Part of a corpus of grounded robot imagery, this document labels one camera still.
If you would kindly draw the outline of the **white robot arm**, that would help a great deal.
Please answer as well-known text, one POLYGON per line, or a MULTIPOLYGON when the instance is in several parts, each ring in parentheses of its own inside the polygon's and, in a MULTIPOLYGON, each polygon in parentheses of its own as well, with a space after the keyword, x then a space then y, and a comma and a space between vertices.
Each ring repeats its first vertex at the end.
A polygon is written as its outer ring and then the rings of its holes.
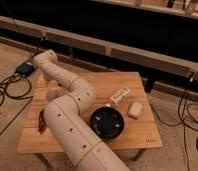
POLYGON ((76 171, 130 171, 80 117, 96 99, 92 84, 59 67, 53 50, 36 55, 33 61, 49 80, 68 90, 44 107, 44 119, 76 171))

